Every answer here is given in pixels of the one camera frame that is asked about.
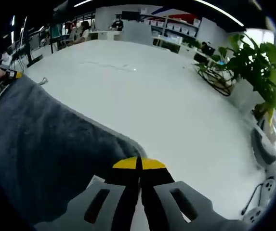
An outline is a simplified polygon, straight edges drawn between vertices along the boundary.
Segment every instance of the potted plant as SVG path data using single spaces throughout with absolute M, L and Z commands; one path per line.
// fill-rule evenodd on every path
M 247 36 L 253 45 L 252 48 L 244 41 L 245 36 L 247 35 L 230 36 L 231 48 L 220 47 L 219 55 L 213 55 L 211 57 L 213 62 L 209 65 L 196 64 L 198 73 L 226 96 L 231 94 L 233 85 L 237 81 L 247 80 L 253 86 L 253 91 L 257 91 L 265 101 L 256 105 L 254 115 L 259 120 L 268 112 L 271 119 L 276 110 L 276 46 L 269 42 L 258 46 Z M 220 60 L 226 60 L 228 51 L 233 53 L 233 57 L 224 63 L 218 63 Z M 230 78 L 227 79 L 224 74 L 228 74 Z
M 197 49 L 200 49 L 201 48 L 201 43 L 196 40 L 196 39 L 183 39 L 183 44 L 186 45 L 187 47 L 189 48 L 197 48 Z

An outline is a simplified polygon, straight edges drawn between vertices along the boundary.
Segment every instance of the black cable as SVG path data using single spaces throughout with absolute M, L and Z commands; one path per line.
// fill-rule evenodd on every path
M 269 180 L 269 179 L 274 179 L 274 177 L 273 177 L 273 176 L 271 176 L 271 177 L 267 178 L 266 180 Z M 262 188 L 263 188 L 263 187 L 261 187 L 261 188 L 260 188 L 260 197 L 259 197 L 259 203 L 258 203 L 258 206 L 260 206 L 260 202 L 261 202 L 261 193 L 262 193 Z
M 253 196 L 255 195 L 255 192 L 257 191 L 258 187 L 259 187 L 259 186 L 262 186 L 262 185 L 263 185 L 263 184 L 258 184 L 257 187 L 255 187 L 255 189 L 254 189 L 254 191 L 253 191 L 253 193 L 252 193 L 252 195 L 251 195 L 251 198 L 249 199 L 249 201 L 248 201 L 246 207 L 242 210 L 241 215 L 244 215 L 244 214 L 246 213 L 246 211 L 247 211 L 247 209 L 248 209 L 248 206 L 249 206 L 250 202 L 252 201 Z M 261 191 L 262 191 L 262 187 L 261 187 L 261 190 L 260 190 L 259 205 L 260 205 L 260 200 L 261 200 Z
M 213 88 L 213 89 L 215 89 L 216 91 L 218 91 L 221 95 L 224 95 L 224 96 L 230 96 L 231 95 L 231 92 L 230 92 L 230 89 L 229 88 L 227 88 L 226 86 L 223 86 L 223 88 L 220 88 L 220 87 L 218 87 L 218 86 L 216 86 L 215 84 L 214 84 L 214 82 L 213 81 L 210 81 L 210 80 L 208 80 L 207 78 L 205 78 L 204 76 L 203 76 L 203 74 L 200 72 L 200 71 L 198 71 L 198 74 Z

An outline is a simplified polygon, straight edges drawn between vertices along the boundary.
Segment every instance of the storage box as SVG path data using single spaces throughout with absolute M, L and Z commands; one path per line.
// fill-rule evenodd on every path
M 187 28 L 184 28 L 184 27 L 182 27 L 182 31 L 181 31 L 183 34 L 188 34 L 188 29 Z
M 160 33 L 159 33 L 158 31 L 156 31 L 156 30 L 153 30 L 153 31 L 152 31 L 152 36 L 153 36 L 153 37 L 159 37 L 159 36 L 160 36 Z
M 174 29 L 175 31 L 181 31 L 181 26 L 178 25 L 174 25 Z
M 163 22 L 157 22 L 157 26 L 163 27 Z
M 152 26 L 157 26 L 157 21 L 151 20 L 151 25 Z
M 189 35 L 192 36 L 192 37 L 195 37 L 196 36 L 196 31 L 193 30 L 193 29 L 190 29 L 189 30 Z
M 170 29 L 170 30 L 173 30 L 173 24 L 168 23 L 168 24 L 167 24 L 167 28 Z
M 194 26 L 196 26 L 196 27 L 199 27 L 200 26 L 200 23 L 201 23 L 201 21 L 200 20 L 198 20 L 198 19 L 194 19 Z

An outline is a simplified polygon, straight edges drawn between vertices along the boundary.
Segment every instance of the table surface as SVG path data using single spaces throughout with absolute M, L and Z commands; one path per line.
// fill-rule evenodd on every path
M 241 115 L 193 70 L 188 58 L 154 47 L 93 40 L 65 48 L 26 70 L 72 109 L 137 141 L 150 158 L 240 218 L 257 170 Z
M 105 32 L 108 32 L 108 33 L 113 33 L 113 34 L 120 34 L 121 31 L 114 31 L 114 30 L 98 30 L 98 31 L 90 31 L 89 34 L 94 34 L 94 33 L 105 33 Z

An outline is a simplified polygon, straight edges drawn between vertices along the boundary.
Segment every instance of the shelf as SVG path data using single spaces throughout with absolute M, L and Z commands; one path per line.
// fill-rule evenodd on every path
M 162 27 L 159 27 L 159 26 L 152 26 L 153 28 L 155 28 L 155 29 L 161 29 L 161 30 L 163 30 L 163 28 Z M 190 37 L 190 38 L 196 38 L 195 36 L 191 36 L 191 35 L 188 35 L 188 34 L 184 34 L 184 33 L 182 33 L 182 32 L 179 32 L 179 31 L 175 31 L 175 30 L 171 30 L 171 29 L 168 29 L 168 28 L 166 28 L 166 30 L 168 30 L 168 31 L 171 31 L 171 32 L 173 32 L 173 33 L 175 33 L 175 34 L 178 34 L 178 35 L 181 35 L 181 36 L 187 36 L 187 37 Z
M 166 19 L 166 17 L 156 16 L 156 15 L 151 15 L 151 14 L 141 14 L 140 16 Z M 195 25 L 192 25 L 192 24 L 189 24 L 187 22 L 183 22 L 183 21 L 180 21 L 180 20 L 174 19 L 174 18 L 169 18 L 168 17 L 168 20 L 175 21 L 175 22 L 178 22 L 180 24 L 184 24 L 184 25 L 191 26 L 191 27 L 198 28 L 198 29 L 200 27 L 200 26 L 195 26 Z

